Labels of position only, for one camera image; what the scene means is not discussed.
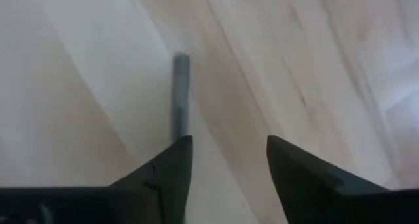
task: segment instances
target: wooden floor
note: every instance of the wooden floor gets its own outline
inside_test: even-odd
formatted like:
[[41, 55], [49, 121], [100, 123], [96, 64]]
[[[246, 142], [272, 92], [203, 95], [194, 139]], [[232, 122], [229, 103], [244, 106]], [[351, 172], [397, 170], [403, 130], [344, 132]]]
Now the wooden floor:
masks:
[[419, 187], [417, 0], [0, 0], [0, 185], [107, 185], [170, 142], [192, 56], [187, 223], [286, 223], [276, 134]]

